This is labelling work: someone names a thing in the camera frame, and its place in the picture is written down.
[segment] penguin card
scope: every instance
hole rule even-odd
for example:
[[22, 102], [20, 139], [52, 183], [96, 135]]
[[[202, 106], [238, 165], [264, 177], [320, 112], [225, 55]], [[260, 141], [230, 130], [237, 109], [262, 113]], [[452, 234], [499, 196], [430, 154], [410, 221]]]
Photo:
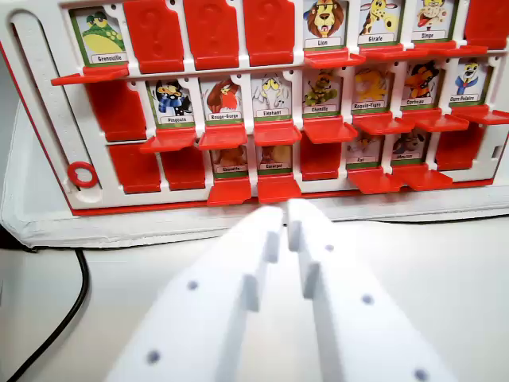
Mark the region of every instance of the penguin card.
[[119, 22], [102, 6], [69, 10], [69, 16], [85, 66], [127, 62]]
[[200, 90], [206, 124], [224, 125], [243, 121], [240, 86], [234, 84], [230, 76], [205, 77], [200, 80]]
[[311, 69], [302, 73], [302, 117], [329, 117], [340, 113], [342, 79], [332, 69]]
[[177, 80], [146, 81], [146, 90], [157, 128], [194, 127], [189, 90]]
[[292, 119], [292, 84], [282, 73], [251, 75], [255, 122]]

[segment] giraffe card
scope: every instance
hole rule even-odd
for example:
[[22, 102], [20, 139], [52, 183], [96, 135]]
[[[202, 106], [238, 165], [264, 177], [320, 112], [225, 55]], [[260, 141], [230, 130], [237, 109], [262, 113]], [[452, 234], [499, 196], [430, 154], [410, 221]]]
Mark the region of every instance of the giraffe card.
[[340, 49], [346, 45], [348, 2], [304, 0], [304, 50]]
[[403, 8], [403, 0], [362, 0], [359, 46], [397, 44]]
[[352, 114], [381, 113], [389, 110], [393, 76], [385, 69], [356, 69]]
[[85, 66], [108, 66], [127, 61], [119, 22], [102, 6], [69, 10], [72, 28]]
[[402, 110], [426, 109], [438, 105], [441, 70], [434, 60], [409, 64], [401, 101]]
[[292, 84], [282, 73], [251, 75], [255, 122], [292, 119]]
[[214, 178], [247, 176], [247, 149], [239, 146], [235, 149], [211, 150]]
[[460, 59], [449, 106], [482, 105], [491, 76], [492, 67], [488, 65], [487, 57]]
[[453, 38], [460, 0], [418, 0], [412, 42], [441, 42]]
[[243, 121], [240, 86], [234, 84], [230, 76], [200, 80], [200, 90], [206, 124], [224, 125]]
[[340, 113], [342, 79], [332, 69], [311, 69], [302, 73], [302, 117], [328, 117]]
[[157, 128], [194, 126], [189, 90], [177, 80], [146, 81], [146, 90]]

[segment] frog card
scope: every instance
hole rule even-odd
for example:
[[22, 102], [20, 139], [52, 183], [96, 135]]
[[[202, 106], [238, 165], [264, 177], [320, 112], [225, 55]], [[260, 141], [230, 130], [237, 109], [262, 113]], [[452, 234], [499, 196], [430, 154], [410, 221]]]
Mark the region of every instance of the frog card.
[[361, 0], [359, 46], [398, 44], [403, 0]]
[[378, 135], [370, 135], [364, 131], [360, 131], [357, 137], [347, 142], [347, 169], [366, 169], [376, 167], [380, 164], [382, 155], [383, 137]]
[[415, 127], [410, 133], [398, 134], [392, 148], [391, 166], [413, 165], [425, 160], [429, 133]]
[[119, 22], [102, 6], [69, 10], [72, 28], [85, 66], [108, 66], [127, 62]]
[[449, 106], [482, 105], [492, 76], [487, 57], [462, 58], [457, 66], [454, 93]]
[[201, 99], [204, 103], [205, 123], [224, 125], [241, 123], [242, 96], [240, 86], [230, 76], [200, 80]]
[[292, 84], [282, 73], [251, 75], [255, 122], [292, 119]]
[[304, 0], [304, 50], [341, 49], [346, 45], [348, 2]]
[[302, 116], [328, 117], [340, 113], [341, 81], [332, 69], [306, 70], [302, 78]]
[[352, 114], [389, 110], [393, 76], [380, 68], [358, 68], [352, 100]]
[[292, 172], [292, 146], [264, 146], [256, 148], [260, 175]]
[[434, 60], [409, 64], [401, 101], [402, 110], [426, 109], [438, 105], [441, 70]]
[[418, 0], [412, 42], [442, 42], [453, 38], [460, 0]]
[[239, 146], [235, 149], [211, 150], [214, 178], [247, 176], [247, 149]]
[[189, 90], [177, 80], [146, 81], [146, 90], [157, 128], [194, 127]]

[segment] monkey card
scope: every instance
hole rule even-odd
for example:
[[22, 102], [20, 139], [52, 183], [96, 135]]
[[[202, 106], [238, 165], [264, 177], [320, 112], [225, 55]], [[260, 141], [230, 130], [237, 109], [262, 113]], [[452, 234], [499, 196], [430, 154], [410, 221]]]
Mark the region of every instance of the monkey card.
[[239, 146], [235, 149], [211, 150], [214, 178], [247, 176], [247, 149]]
[[398, 134], [392, 147], [391, 166], [414, 165], [424, 161], [429, 133], [415, 127], [410, 133]]
[[255, 122], [292, 118], [292, 84], [282, 73], [251, 75]]
[[177, 80], [146, 81], [146, 90], [157, 128], [194, 127], [189, 90]]
[[347, 17], [344, 0], [304, 0], [304, 50], [343, 48]]
[[403, 0], [362, 0], [359, 46], [395, 45], [403, 16]]
[[457, 66], [454, 93], [450, 96], [449, 106], [482, 105], [486, 100], [491, 76], [492, 67], [487, 57], [462, 58]]
[[426, 109], [438, 105], [441, 70], [434, 60], [409, 64], [401, 101], [402, 110]]
[[302, 74], [302, 117], [328, 117], [340, 113], [341, 81], [332, 69], [311, 69]]
[[388, 111], [392, 82], [392, 74], [385, 69], [357, 68], [352, 114]]
[[240, 86], [234, 84], [230, 76], [200, 80], [200, 89], [206, 124], [224, 125], [243, 121]]
[[264, 146], [256, 148], [260, 175], [292, 172], [292, 146]]
[[417, 0], [412, 42], [442, 42], [453, 38], [460, 0]]
[[382, 156], [383, 137], [369, 135], [356, 127], [357, 137], [347, 143], [347, 169], [366, 169], [380, 164]]

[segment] red circle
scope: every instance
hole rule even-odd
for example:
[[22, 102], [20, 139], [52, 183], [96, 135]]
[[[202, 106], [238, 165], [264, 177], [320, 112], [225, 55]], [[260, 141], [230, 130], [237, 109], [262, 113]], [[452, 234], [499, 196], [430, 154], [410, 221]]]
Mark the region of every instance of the red circle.
[[[92, 175], [92, 179], [90, 181], [81, 181], [78, 178], [78, 174], [76, 173], [77, 169], [87, 170]], [[71, 163], [71, 165], [69, 165], [69, 168], [67, 169], [67, 175], [69, 176], [69, 179], [71, 179], [71, 182], [74, 185], [77, 185], [78, 187], [82, 187], [84, 189], [90, 189], [91, 187], [95, 186], [99, 181], [94, 166], [86, 162]]]

